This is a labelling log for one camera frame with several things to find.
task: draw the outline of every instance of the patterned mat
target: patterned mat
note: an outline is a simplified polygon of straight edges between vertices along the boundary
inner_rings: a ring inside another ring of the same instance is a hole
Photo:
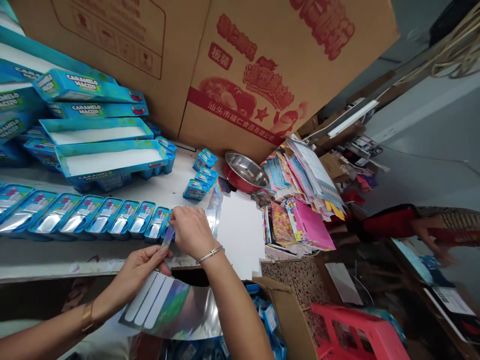
[[[315,259],[304,257],[300,261],[264,262],[261,264],[261,271],[263,276],[287,285],[293,291],[314,342],[317,343],[314,335],[328,339],[324,319],[310,310],[310,303],[325,304],[330,301]]]

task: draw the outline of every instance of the gold bracelet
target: gold bracelet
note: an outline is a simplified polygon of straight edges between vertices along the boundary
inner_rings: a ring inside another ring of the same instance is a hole
[[[81,332],[85,335],[93,333],[104,324],[103,321],[94,321],[92,317],[93,308],[93,301],[86,303],[83,308],[83,315],[81,316]]]

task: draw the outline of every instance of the shelf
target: shelf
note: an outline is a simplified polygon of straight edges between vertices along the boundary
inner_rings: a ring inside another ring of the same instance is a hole
[[[139,202],[147,200],[169,209],[178,205],[206,209],[211,192],[200,202],[182,197],[189,179],[195,175],[192,166],[197,154],[179,148],[176,156],[170,174],[154,176],[147,181],[135,178],[132,184],[123,188],[108,193],[92,193]],[[219,159],[214,167],[219,173],[222,161]],[[26,184],[59,193],[77,193],[62,174],[48,172],[41,165],[23,169],[0,169],[0,181]],[[116,274],[132,251],[147,246],[150,245],[141,240],[35,242],[0,238],[0,283]],[[196,265],[194,259],[182,254],[174,244],[171,248],[175,255],[168,259],[171,268]]]

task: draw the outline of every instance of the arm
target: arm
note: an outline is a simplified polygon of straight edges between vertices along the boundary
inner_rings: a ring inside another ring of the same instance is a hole
[[[415,219],[411,222],[413,231],[425,243],[433,255],[444,265],[451,265],[455,260],[448,254],[450,247],[438,246],[429,235],[429,229],[447,229],[441,216]]]
[[[177,206],[171,224],[175,243],[198,260],[220,243],[214,239],[202,209]],[[201,263],[215,296],[218,316],[228,351],[234,360],[274,359],[267,332],[249,293],[223,251]]]
[[[142,288],[156,267],[165,275],[171,275],[163,261],[166,256],[173,254],[159,245],[132,252],[111,284],[93,301],[93,323],[102,324],[120,311]],[[78,306],[0,339],[0,360],[58,359],[86,336],[82,332],[85,307]]]

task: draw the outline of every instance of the red plastic stool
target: red plastic stool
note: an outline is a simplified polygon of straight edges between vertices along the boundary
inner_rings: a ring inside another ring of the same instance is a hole
[[[314,314],[321,315],[325,319],[326,329],[331,341],[330,343],[315,335],[318,342],[322,344],[316,349],[319,359],[410,359],[393,326],[382,318],[342,306],[320,305],[313,302],[311,303],[311,310]],[[355,340],[357,348],[348,347],[347,351],[340,345],[332,321],[337,321],[350,327],[350,333]],[[366,334],[374,353],[364,349],[357,329]]]

